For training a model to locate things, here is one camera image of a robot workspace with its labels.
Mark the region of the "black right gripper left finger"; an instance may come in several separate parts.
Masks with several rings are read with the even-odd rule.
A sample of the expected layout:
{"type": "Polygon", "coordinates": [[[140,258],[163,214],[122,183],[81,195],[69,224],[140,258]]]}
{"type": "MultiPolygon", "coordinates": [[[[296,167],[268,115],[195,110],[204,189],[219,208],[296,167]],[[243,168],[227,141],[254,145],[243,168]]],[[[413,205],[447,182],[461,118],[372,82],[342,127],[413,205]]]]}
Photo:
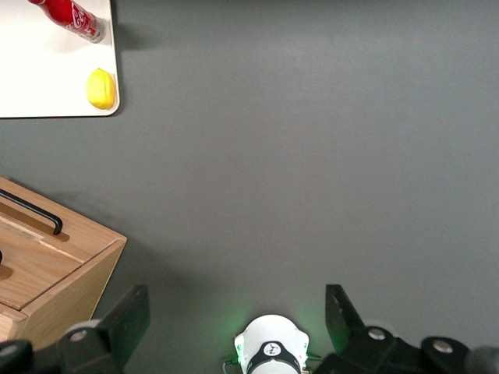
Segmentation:
{"type": "Polygon", "coordinates": [[[45,348],[26,339],[2,342],[1,372],[123,373],[149,324],[149,290],[138,284],[102,319],[77,323],[45,348]]]}

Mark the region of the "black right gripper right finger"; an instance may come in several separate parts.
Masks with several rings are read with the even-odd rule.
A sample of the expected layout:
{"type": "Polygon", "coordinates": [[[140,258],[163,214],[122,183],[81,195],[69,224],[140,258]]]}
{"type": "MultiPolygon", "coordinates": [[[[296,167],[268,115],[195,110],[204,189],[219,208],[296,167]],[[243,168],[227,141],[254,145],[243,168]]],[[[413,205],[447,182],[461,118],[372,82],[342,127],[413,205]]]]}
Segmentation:
{"type": "Polygon", "coordinates": [[[498,348],[470,349],[449,337],[415,347],[381,326],[366,325],[344,288],[325,288],[325,323],[334,351],[315,373],[497,373],[498,348]]]}

